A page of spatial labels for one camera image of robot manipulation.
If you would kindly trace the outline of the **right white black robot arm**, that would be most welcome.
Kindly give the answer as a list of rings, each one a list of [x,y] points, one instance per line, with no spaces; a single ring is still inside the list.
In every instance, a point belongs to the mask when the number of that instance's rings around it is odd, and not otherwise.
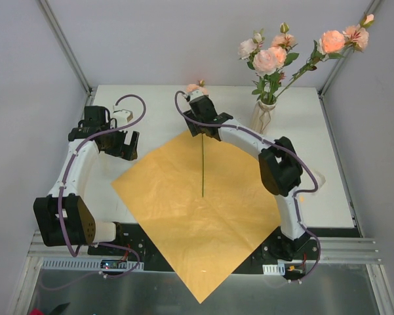
[[[281,218],[283,254],[297,259],[305,251],[300,238],[305,234],[300,226],[296,202],[292,195],[301,184],[302,166],[297,161],[291,141],[286,138],[267,140],[227,113],[218,114],[207,95],[197,91],[182,95],[190,109],[182,112],[192,136],[204,134],[219,142],[226,142],[255,158],[260,166],[261,181],[265,189],[275,196]]]

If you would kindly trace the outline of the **pink flower bouquet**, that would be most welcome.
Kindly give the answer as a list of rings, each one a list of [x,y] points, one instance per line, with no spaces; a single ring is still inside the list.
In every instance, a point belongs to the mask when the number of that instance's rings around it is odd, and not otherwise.
[[[205,88],[205,80],[198,80],[197,84],[189,84],[186,87],[186,93],[190,93],[196,90],[200,90],[203,94],[207,93]],[[201,164],[202,164],[202,175],[201,175],[201,197],[205,196],[205,143],[204,136],[201,135]]]

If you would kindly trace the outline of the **orange wrapping paper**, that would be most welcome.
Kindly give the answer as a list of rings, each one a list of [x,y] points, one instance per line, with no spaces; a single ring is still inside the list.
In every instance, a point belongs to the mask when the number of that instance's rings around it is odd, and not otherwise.
[[[278,226],[259,164],[239,148],[187,131],[145,155],[113,188],[175,273],[203,302]]]

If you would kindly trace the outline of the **picked flower stem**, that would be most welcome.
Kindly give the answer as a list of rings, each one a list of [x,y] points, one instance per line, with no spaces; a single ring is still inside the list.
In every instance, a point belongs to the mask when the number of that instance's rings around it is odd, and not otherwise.
[[[239,59],[246,62],[246,65],[255,71],[258,80],[255,82],[258,100],[264,104],[273,104],[273,93],[277,84],[274,81],[274,74],[277,72],[277,58],[270,49],[263,49],[265,37],[263,30],[254,31],[252,37],[239,44]]]
[[[375,16],[366,14],[357,25],[348,26],[343,31],[329,30],[314,41],[314,48],[305,64],[292,75],[288,85],[276,96],[278,99],[289,87],[307,72],[313,72],[317,65],[328,60],[343,59],[348,51],[364,52],[368,47],[368,29],[373,25]]]
[[[296,45],[296,38],[289,34],[289,26],[286,22],[283,22],[280,25],[280,34],[273,38],[271,47],[269,48],[276,58],[276,65],[274,72],[269,75],[268,104],[274,104],[276,101],[274,93],[281,86],[281,81],[285,78],[282,69],[298,57],[297,53],[291,52]]]

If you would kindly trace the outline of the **cream printed ribbon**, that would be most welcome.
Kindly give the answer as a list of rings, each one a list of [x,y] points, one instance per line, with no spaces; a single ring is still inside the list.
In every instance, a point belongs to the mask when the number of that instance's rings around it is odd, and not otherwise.
[[[320,190],[320,189],[324,186],[324,184],[326,183],[326,178],[325,178],[325,176],[324,176],[321,172],[319,172],[319,171],[317,171],[317,170],[315,170],[315,169],[312,170],[312,173],[313,173],[313,175],[314,175],[314,177],[315,177],[315,180],[316,180],[316,183],[317,183],[317,188],[316,188],[315,191],[312,192],[311,194],[312,194],[313,196],[316,196],[316,195],[319,193],[319,190]]]

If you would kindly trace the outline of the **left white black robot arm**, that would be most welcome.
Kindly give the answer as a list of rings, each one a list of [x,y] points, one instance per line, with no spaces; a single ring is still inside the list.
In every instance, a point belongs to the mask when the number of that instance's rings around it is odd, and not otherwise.
[[[60,175],[45,197],[36,198],[33,212],[44,244],[92,245],[102,243],[110,255],[125,249],[118,222],[98,221],[85,203],[85,188],[90,170],[98,156],[110,156],[132,161],[138,157],[139,133],[133,132],[125,143],[126,131],[118,130],[132,119],[132,112],[112,110],[103,106],[88,106],[84,118],[68,135],[68,154]]]

